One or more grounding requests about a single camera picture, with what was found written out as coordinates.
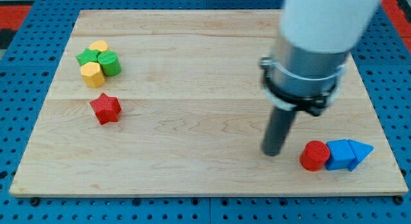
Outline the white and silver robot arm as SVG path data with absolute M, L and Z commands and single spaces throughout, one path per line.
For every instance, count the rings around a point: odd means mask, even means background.
M 319 116 L 334 103 L 350 50 L 381 0 L 284 0 L 277 40 L 260 61 L 276 109 Z

